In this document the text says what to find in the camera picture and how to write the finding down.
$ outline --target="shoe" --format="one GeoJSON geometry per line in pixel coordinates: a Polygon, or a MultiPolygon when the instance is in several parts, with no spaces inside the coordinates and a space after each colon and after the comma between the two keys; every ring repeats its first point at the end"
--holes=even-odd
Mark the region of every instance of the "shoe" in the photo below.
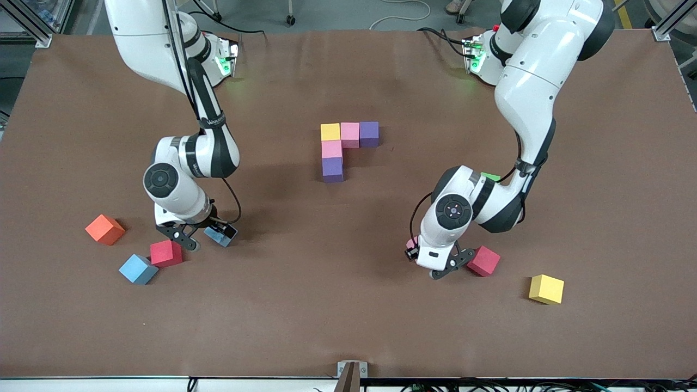
{"type": "Polygon", "coordinates": [[[445,6],[445,12],[451,15],[460,13],[460,8],[462,8],[462,3],[464,2],[465,0],[452,0],[445,6]]]}

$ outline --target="pink block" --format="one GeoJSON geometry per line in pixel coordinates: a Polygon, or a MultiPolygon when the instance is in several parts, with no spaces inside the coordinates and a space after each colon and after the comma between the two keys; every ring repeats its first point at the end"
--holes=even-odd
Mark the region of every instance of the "pink block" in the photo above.
{"type": "Polygon", "coordinates": [[[411,249],[416,247],[416,243],[419,241],[419,236],[415,236],[414,238],[410,239],[409,241],[406,242],[406,248],[411,249]]]}
{"type": "Polygon", "coordinates": [[[170,240],[150,245],[150,263],[158,268],[173,266],[183,261],[181,245],[170,240]]]}
{"type": "Polygon", "coordinates": [[[341,140],[325,140],[322,142],[322,158],[343,158],[341,140]]]}
{"type": "Polygon", "coordinates": [[[360,123],[341,123],[342,147],[357,149],[360,147],[360,123]]]}
{"type": "Polygon", "coordinates": [[[480,246],[475,251],[475,258],[467,263],[467,267],[480,276],[490,276],[498,264],[501,256],[494,253],[486,246],[480,246]]]}

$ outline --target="red cube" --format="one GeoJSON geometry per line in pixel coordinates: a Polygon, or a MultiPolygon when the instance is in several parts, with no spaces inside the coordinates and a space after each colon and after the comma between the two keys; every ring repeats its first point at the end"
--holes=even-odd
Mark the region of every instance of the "red cube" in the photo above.
{"type": "Polygon", "coordinates": [[[467,263],[467,267],[479,276],[490,276],[498,264],[501,256],[494,253],[486,246],[480,246],[475,251],[475,258],[467,263]]]}
{"type": "Polygon", "coordinates": [[[158,268],[181,263],[181,245],[170,240],[150,245],[150,263],[158,268]]]}

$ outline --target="gray floor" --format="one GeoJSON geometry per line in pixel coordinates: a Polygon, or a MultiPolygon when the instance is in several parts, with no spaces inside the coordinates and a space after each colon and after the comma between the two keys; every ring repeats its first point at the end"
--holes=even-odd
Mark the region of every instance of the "gray floor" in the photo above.
{"type": "MultiPolygon", "coordinates": [[[[110,34],[103,0],[78,0],[73,10],[73,34],[110,34]]],[[[499,23],[500,2],[498,0],[475,0],[465,18],[465,24],[455,23],[455,17],[446,15],[443,7],[449,0],[424,0],[431,6],[431,14],[420,21],[386,20],[375,30],[416,30],[419,27],[460,30],[465,27],[490,27],[499,23]]],[[[223,22],[238,29],[262,29],[267,33],[298,33],[315,30],[367,29],[373,22],[385,16],[422,17],[427,8],[421,3],[386,3],[380,0],[294,0],[293,14],[296,24],[289,27],[286,22],[288,6],[286,0],[219,0],[223,22]]],[[[613,0],[605,0],[614,6],[613,0]]],[[[648,14],[640,0],[630,1],[626,8],[632,27],[643,28],[648,14]]],[[[198,10],[191,2],[183,10],[198,10]]],[[[616,26],[621,29],[620,18],[616,26]]],[[[204,15],[194,16],[204,30],[228,31],[204,15]]],[[[691,54],[691,48],[681,42],[671,44],[676,59],[682,62],[691,54]]],[[[30,45],[0,45],[0,77],[24,76],[31,61],[34,48],[30,45]]],[[[21,87],[21,80],[0,80],[0,110],[11,113],[21,87]]],[[[697,82],[687,79],[687,87],[697,96],[697,82]]]]}

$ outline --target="round black button panel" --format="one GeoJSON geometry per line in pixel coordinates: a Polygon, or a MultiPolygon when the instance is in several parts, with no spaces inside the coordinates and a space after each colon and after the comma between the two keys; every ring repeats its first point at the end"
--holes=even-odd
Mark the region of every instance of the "round black button panel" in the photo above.
{"type": "Polygon", "coordinates": [[[459,229],[472,218],[472,206],[460,195],[446,195],[436,204],[436,217],[444,229],[459,229]]]}
{"type": "Polygon", "coordinates": [[[174,166],[169,163],[153,165],[143,176],[143,185],[152,196],[163,198],[169,196],[179,181],[174,166]]]}

